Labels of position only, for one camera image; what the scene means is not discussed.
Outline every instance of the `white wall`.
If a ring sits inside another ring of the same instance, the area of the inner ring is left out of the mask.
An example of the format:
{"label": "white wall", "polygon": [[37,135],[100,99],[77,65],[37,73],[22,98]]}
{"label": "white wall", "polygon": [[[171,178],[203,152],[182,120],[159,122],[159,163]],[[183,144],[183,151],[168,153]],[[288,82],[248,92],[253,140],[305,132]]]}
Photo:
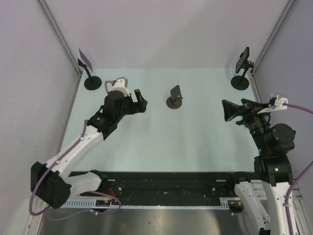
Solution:
{"label": "white wall", "polygon": [[[289,103],[313,109],[313,1],[298,0],[256,72],[262,100],[285,93]],[[296,131],[295,149],[288,156],[294,177],[313,161],[313,116],[288,108],[272,114],[272,122]],[[313,224],[313,169],[299,186]]]}
{"label": "white wall", "polygon": [[234,67],[261,52],[288,0],[47,0],[98,69]]}
{"label": "white wall", "polygon": [[35,0],[0,7],[0,234],[30,196],[30,168],[52,157],[78,75]]}

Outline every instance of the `camera mount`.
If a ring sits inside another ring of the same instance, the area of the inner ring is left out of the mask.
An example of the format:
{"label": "camera mount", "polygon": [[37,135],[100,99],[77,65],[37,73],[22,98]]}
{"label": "camera mount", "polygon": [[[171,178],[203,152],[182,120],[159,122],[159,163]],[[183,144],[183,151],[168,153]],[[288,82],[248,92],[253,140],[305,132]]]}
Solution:
{"label": "camera mount", "polygon": [[249,57],[249,47],[246,47],[243,53],[240,55],[240,59],[236,64],[236,73],[239,73],[241,69],[244,69],[243,75],[234,76],[231,79],[231,86],[237,90],[243,91],[249,87],[249,81],[246,79],[245,75],[248,69],[254,68],[254,63],[248,61]]}
{"label": "camera mount", "polygon": [[80,59],[78,59],[78,65],[86,71],[88,78],[85,80],[85,88],[89,91],[97,90],[102,85],[102,80],[100,77],[92,76],[88,70],[88,66],[84,64]]}

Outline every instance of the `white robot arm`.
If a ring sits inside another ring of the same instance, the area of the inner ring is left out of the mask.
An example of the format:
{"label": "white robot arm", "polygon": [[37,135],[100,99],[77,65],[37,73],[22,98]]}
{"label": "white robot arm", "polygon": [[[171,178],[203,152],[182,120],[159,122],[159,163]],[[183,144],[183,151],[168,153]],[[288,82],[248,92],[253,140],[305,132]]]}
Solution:
{"label": "white robot arm", "polygon": [[89,120],[84,129],[68,147],[48,160],[45,164],[36,162],[31,168],[31,191],[51,207],[61,207],[70,196],[105,187],[107,177],[97,170],[69,177],[73,168],[99,143],[104,141],[125,115],[144,113],[147,101],[140,90],[135,90],[138,102],[133,102],[127,89],[127,79],[115,80],[113,90],[105,98],[104,105]]}
{"label": "white robot arm", "polygon": [[267,196],[268,213],[256,197],[253,185],[247,178],[240,178],[235,183],[235,193],[242,201],[252,222],[252,235],[298,235],[292,207],[292,194],[285,199],[292,182],[291,165],[286,153],[294,148],[295,131],[285,124],[270,127],[269,113],[284,110],[288,100],[282,95],[272,95],[269,103],[261,104],[242,99],[243,105],[236,105],[223,100],[225,121],[236,116],[242,120],[237,125],[245,125],[259,149],[259,156],[254,159],[254,171],[262,180]]}

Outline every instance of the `copper base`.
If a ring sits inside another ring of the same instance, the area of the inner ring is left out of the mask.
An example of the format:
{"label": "copper base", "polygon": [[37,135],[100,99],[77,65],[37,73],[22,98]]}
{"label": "copper base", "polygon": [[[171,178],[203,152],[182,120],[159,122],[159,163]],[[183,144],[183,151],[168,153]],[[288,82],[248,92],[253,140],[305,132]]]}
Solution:
{"label": "copper base", "polygon": [[167,107],[169,107],[170,109],[178,109],[181,107],[182,105],[182,100],[180,101],[180,103],[176,106],[174,106],[173,102],[172,102],[172,98],[171,97],[168,97],[167,100],[166,100],[166,105]]}

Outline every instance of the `black phone holder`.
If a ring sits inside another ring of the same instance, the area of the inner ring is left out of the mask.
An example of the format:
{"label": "black phone holder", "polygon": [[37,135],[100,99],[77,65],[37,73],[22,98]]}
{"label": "black phone holder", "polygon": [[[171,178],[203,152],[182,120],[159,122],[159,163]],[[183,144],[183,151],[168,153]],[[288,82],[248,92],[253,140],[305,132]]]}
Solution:
{"label": "black phone holder", "polygon": [[170,109],[178,109],[182,105],[182,99],[180,87],[176,85],[171,89],[171,96],[167,98],[166,105]]}
{"label": "black phone holder", "polygon": [[236,73],[239,73],[241,69],[244,69],[243,75],[234,76],[231,79],[231,86],[237,90],[244,91],[249,87],[249,80],[245,77],[246,72],[250,68],[254,68],[254,63],[248,61],[249,47],[246,47],[243,53],[240,55],[240,59],[236,64]]}
{"label": "black phone holder", "polygon": [[86,71],[88,78],[84,82],[84,86],[89,91],[97,90],[102,85],[102,80],[100,77],[92,76],[88,70],[87,65],[85,65],[83,62],[81,62],[80,59],[78,59],[78,65]]}

